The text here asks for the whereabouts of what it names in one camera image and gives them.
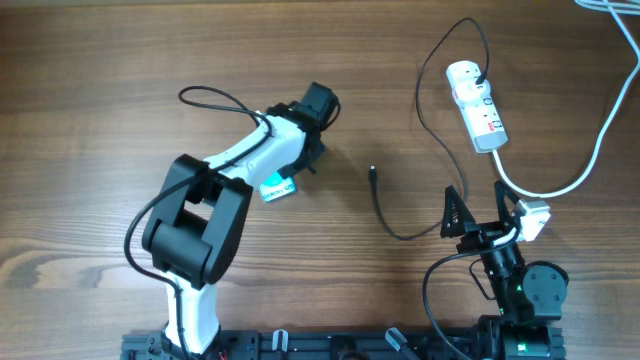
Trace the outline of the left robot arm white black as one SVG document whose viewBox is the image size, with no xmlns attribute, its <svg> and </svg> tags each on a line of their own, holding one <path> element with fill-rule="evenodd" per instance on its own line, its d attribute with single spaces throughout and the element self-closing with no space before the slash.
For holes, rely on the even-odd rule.
<svg viewBox="0 0 640 360">
<path fill-rule="evenodd" d="M 287 179 L 310 170 L 341 105 L 330 88 L 312 83 L 301 100 L 265 112 L 239 100 L 229 109 L 250 116 L 255 130 L 204 160 L 178 157 L 141 211 L 148 219 L 141 245 L 152 257 L 151 276 L 172 297 L 162 349 L 175 359 L 204 359 L 215 349 L 221 330 L 216 284 L 237 253 L 253 192 L 274 174 Z"/>
</svg>

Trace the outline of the blue screen smartphone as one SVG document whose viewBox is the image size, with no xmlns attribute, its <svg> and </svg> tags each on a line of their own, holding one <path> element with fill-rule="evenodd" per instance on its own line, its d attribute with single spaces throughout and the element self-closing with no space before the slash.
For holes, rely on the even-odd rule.
<svg viewBox="0 0 640 360">
<path fill-rule="evenodd" d="M 259 186 L 259 193 L 265 203 L 270 203 L 295 194 L 296 185 L 292 177 L 282 177 L 274 172 Z"/>
</svg>

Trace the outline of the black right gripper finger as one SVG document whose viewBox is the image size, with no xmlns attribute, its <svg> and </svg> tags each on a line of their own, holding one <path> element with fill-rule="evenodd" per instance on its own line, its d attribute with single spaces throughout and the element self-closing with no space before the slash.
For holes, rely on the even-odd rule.
<svg viewBox="0 0 640 360">
<path fill-rule="evenodd" d="M 476 221 L 453 186 L 445 189 L 445 206 L 441 224 L 442 238 L 461 237 L 476 228 Z"/>
<path fill-rule="evenodd" d="M 520 201 L 520 197 L 514 191 L 512 191 L 502 180 L 498 180 L 494 183 L 494 190 L 499 220 L 506 224 L 513 224 L 513 215 L 509 211 L 507 201 L 510 201 L 513 205 L 516 205 Z"/>
</svg>

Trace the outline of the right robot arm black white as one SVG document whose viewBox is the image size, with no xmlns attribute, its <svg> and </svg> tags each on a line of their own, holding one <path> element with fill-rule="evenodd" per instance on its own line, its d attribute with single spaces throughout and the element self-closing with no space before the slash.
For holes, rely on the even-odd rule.
<svg viewBox="0 0 640 360">
<path fill-rule="evenodd" d="M 548 261 L 526 263 L 518 247 L 535 240 L 550 220 L 550 206 L 520 198 L 501 181 L 494 191 L 498 219 L 478 223 L 456 189 L 445 189 L 440 235 L 459 239 L 457 259 L 482 262 L 500 314 L 481 317 L 463 336 L 439 331 L 444 353 L 454 359 L 562 359 L 561 331 L 552 323 L 562 317 L 568 274 Z"/>
</svg>

